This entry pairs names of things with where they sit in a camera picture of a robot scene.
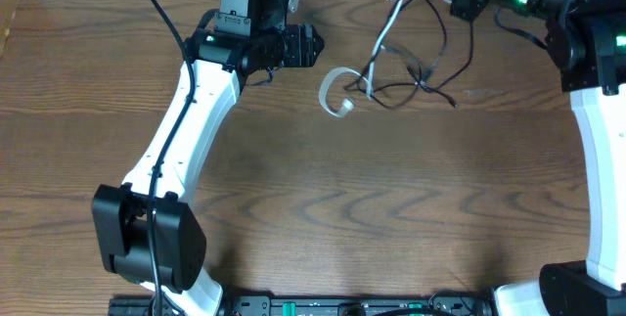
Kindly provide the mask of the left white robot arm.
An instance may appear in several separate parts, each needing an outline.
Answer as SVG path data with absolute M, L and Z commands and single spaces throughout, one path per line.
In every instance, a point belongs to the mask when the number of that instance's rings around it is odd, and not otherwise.
M 310 68 L 324 41 L 290 24 L 299 0 L 221 0 L 193 34 L 178 38 L 183 64 L 156 135 L 119 186 L 92 201 L 105 269 L 148 290 L 115 297 L 112 315 L 221 315 L 222 287 L 204 269 L 206 238 L 193 213 L 217 130 L 253 73 Z

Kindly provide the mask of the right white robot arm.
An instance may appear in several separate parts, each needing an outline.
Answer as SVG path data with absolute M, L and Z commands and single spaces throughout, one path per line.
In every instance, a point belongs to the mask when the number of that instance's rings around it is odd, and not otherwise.
M 497 315 L 625 312 L 625 0 L 451 0 L 474 21 L 488 3 L 544 21 L 540 46 L 560 73 L 581 134 L 589 247 L 581 261 L 547 264 L 537 280 L 493 292 Z

